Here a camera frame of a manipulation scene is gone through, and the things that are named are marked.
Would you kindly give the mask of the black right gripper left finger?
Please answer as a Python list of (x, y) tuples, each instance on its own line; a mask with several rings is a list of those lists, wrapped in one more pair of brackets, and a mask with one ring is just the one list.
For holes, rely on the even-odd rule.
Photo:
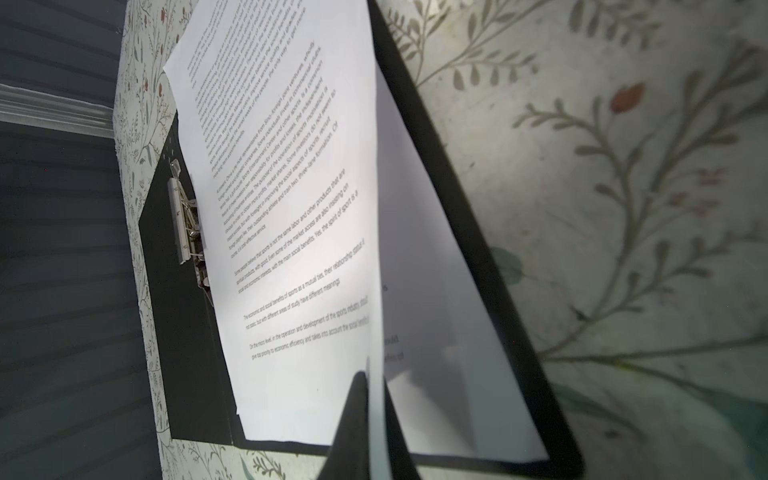
[(318, 480), (368, 480), (368, 382), (358, 371), (352, 378), (339, 424)]

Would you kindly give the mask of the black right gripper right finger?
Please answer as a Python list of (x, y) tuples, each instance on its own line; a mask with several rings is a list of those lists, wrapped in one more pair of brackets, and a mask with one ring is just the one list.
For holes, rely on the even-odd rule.
[(420, 480), (404, 438), (387, 385), (384, 385), (385, 424), (391, 477), (394, 480)]

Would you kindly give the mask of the printed paper sheet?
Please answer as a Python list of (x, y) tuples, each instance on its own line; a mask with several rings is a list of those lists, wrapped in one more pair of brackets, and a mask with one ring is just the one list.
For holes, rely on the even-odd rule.
[(377, 65), (364, 1), (200, 1), (165, 65), (244, 437), (330, 449), (381, 416)]
[(547, 452), (432, 182), (377, 82), (385, 376), (411, 452), (510, 463)]

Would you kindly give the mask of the black white file folder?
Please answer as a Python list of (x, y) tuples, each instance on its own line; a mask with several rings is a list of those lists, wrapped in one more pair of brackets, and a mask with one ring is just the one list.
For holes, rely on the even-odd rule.
[[(373, 1), (364, 2), (370, 13), (377, 65), (376, 85), (379, 79), (384, 79), (393, 96), (547, 452), (544, 460), (510, 463), (421, 455), (408, 448), (413, 462), (417, 470), (427, 465), (471, 472), (577, 478), (584, 470), (582, 455), (536, 358), (504, 279), (385, 25), (380, 8)], [(321, 455), (326, 461), (329, 450), (325, 446), (252, 442), (244, 437), (235, 414), (234, 397), (223, 359), (198, 205), (180, 146), (177, 107), (161, 158), (162, 163), (154, 173), (139, 228), (172, 437), (250, 450)], [(382, 294), (382, 334), (378, 359), (383, 365), (383, 380), (378, 393), (381, 416), (372, 427), (370, 437), (374, 443), (373, 454), (385, 455), (388, 460), (386, 471), (373, 479), (393, 479), (385, 424), (384, 385), (388, 384), (385, 376), (379, 248), (379, 181), (377, 192)]]

